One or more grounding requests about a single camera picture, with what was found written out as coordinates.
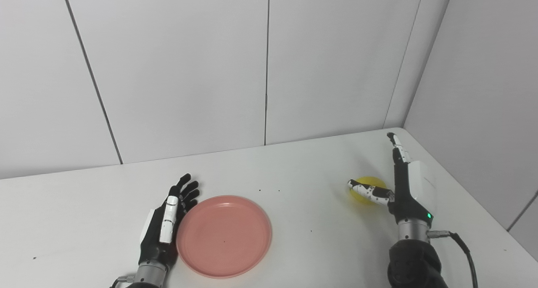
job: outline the table surface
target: table surface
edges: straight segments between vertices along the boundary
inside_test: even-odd
[[[200,181],[201,200],[232,194],[259,204],[273,240],[254,269],[226,280],[200,276],[178,260],[168,287],[387,288],[394,218],[386,207],[353,200],[346,183],[371,175],[394,187],[388,131],[435,173],[433,229],[461,235],[479,285],[534,286],[538,263],[403,129],[0,180],[2,286],[108,288],[135,272],[148,211],[190,172]],[[449,287],[470,287],[455,242],[432,245]]]

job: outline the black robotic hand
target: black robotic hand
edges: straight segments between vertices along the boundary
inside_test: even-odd
[[[167,196],[163,204],[153,212],[146,235],[140,244],[140,259],[138,260],[138,270],[134,278],[119,277],[112,288],[115,288],[116,284],[121,282],[132,283],[128,288],[162,288],[167,272],[177,261],[177,248],[175,245],[177,228],[187,212],[198,204],[196,200],[200,195],[198,182],[192,181],[188,183],[189,181],[190,174],[183,175],[179,182],[170,188],[169,196]],[[167,211],[169,197],[175,202],[173,204],[169,203],[168,208],[177,206],[173,227],[169,225],[170,223],[167,224],[168,227],[165,227],[166,222],[173,222],[170,221],[170,219],[173,219],[170,218],[171,211]],[[171,228],[171,239],[170,231],[163,230],[163,232],[167,233],[167,238],[165,238],[167,242],[162,242],[161,228]]]
[[[176,222],[173,230],[173,238],[170,244],[160,243],[160,229],[163,223],[166,200],[155,210],[151,219],[146,235],[140,244],[140,259],[138,263],[144,261],[156,260],[165,265],[168,269],[175,264],[177,260],[177,248],[175,246],[175,236],[177,227],[187,212],[193,208],[198,201],[196,197],[200,195],[198,190],[198,181],[189,183],[185,188],[183,186],[190,181],[190,174],[183,175],[176,185],[172,186],[169,196],[176,196],[179,199]]]

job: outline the black cable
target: black cable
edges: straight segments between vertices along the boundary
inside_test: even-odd
[[[116,279],[116,280],[114,281],[114,284],[112,284],[112,286],[110,286],[110,288],[116,288],[116,285],[117,285],[117,284],[118,284],[118,280]]]
[[[450,237],[456,242],[456,244],[459,245],[459,247],[463,250],[463,252],[467,256],[467,261],[469,261],[469,267],[471,268],[472,286],[473,288],[478,288],[478,280],[476,277],[475,263],[472,261],[471,250],[469,250],[469,247],[465,245],[465,242],[463,242],[462,238],[459,237],[459,234],[456,234],[456,233],[449,233],[449,234],[450,234]]]

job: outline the pink plate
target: pink plate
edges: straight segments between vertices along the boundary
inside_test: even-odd
[[[194,271],[213,278],[238,276],[265,256],[271,223],[254,202],[216,196],[196,205],[177,231],[177,252]]]

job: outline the robotic arm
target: robotic arm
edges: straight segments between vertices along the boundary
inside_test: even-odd
[[[398,242],[389,250],[388,281],[392,288],[447,288],[441,264],[430,238],[450,236],[464,250],[477,288],[469,248],[457,234],[432,231],[436,211],[435,177],[421,161],[411,161],[398,137],[389,132],[394,160],[394,192],[350,180],[348,186],[369,200],[388,206],[398,224]]]
[[[111,288],[121,282],[132,283],[128,288],[161,288],[167,272],[177,260],[175,237],[177,227],[196,204],[200,195],[198,182],[193,181],[190,174],[183,175],[179,182],[172,186],[169,196],[163,204],[150,213],[150,221],[146,223],[145,234],[140,244],[138,270],[134,277],[119,277]]]

